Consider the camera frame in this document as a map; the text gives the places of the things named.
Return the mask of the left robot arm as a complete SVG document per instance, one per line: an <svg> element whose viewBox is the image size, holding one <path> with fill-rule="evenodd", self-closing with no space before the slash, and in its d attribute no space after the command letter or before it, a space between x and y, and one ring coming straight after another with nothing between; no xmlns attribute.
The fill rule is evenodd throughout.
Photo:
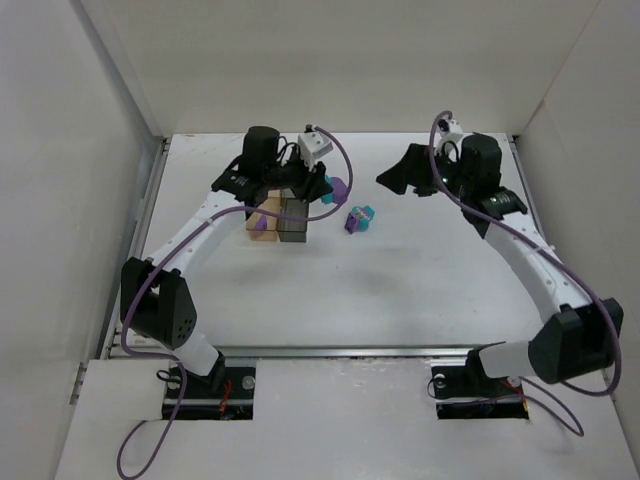
<svg viewBox="0 0 640 480"><path fill-rule="evenodd" d="M241 153L217 177L193 216L145 259L129 258L121 270L120 315L125 333L158 342L162 355L209 391L223 381L225 360L197 328L187 278L254 213L274 190L288 190L304 203L331 192L323 156L333 143L309 126L285 143L272 127L253 126Z"/></svg>

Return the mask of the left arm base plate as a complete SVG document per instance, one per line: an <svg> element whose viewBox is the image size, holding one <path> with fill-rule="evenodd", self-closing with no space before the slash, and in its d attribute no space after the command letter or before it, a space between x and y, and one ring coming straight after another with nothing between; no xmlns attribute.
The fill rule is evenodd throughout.
<svg viewBox="0 0 640 480"><path fill-rule="evenodd" d="M256 365L231 364L210 384L187 373L177 420L244 421L253 419Z"/></svg>

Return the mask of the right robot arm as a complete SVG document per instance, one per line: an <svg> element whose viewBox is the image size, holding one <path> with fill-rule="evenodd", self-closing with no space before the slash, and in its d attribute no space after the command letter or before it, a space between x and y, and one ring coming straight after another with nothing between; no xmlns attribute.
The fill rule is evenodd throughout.
<svg viewBox="0 0 640 480"><path fill-rule="evenodd" d="M509 378L536 376L547 384L613 368L621 377L621 305L600 299L543 241L525 203L501 184L502 150L487 135L472 134L436 149L412 143L378 184L397 195L412 187L420 197L451 196L464 218L510 266L543 322L530 340L498 342L471 350L460 370L461 395L492 396Z"/></svg>

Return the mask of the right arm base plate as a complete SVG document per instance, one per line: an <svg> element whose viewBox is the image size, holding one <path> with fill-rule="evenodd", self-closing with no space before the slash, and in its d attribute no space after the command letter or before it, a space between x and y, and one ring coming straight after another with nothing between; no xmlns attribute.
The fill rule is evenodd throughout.
<svg viewBox="0 0 640 480"><path fill-rule="evenodd" d="M439 420L528 420L520 384L506 378L476 377L465 365L435 363L428 392Z"/></svg>

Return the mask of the purple lego piece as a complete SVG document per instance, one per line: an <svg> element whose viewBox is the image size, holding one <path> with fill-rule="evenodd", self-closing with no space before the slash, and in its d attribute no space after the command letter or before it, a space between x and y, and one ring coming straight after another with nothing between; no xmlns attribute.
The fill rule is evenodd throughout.
<svg viewBox="0 0 640 480"><path fill-rule="evenodd" d="M331 186L332 186L332 201L341 205L346 202L348 198L348 188L344 181L339 177L331 177Z"/></svg>

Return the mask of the small purple lego brick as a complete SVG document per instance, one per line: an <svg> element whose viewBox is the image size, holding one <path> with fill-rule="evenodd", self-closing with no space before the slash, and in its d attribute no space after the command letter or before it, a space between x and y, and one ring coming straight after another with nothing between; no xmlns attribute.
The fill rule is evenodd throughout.
<svg viewBox="0 0 640 480"><path fill-rule="evenodd" d="M251 230L252 235L255 237L259 237L263 235L268 229L268 217L265 215L261 215L256 223L254 224L253 229Z"/></svg>

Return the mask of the round teal printed lego tile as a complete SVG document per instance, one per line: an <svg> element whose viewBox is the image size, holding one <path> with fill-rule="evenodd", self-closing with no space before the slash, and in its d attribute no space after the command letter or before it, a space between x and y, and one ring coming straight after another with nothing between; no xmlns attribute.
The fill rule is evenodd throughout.
<svg viewBox="0 0 640 480"><path fill-rule="evenodd" d="M369 228L375 216L375 210L369 205L356 206L352 208L351 216L354 222L353 231L364 232Z"/></svg>

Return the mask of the teal lego brick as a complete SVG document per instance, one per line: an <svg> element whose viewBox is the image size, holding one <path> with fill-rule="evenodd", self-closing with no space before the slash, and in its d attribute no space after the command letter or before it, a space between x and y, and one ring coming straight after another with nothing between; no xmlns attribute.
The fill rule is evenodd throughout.
<svg viewBox="0 0 640 480"><path fill-rule="evenodd" d="M326 176L325 183L327 185L327 188L324 194L321 196L320 200L324 205L329 205L333 203L333 198L334 198L332 178L329 176Z"/></svg>

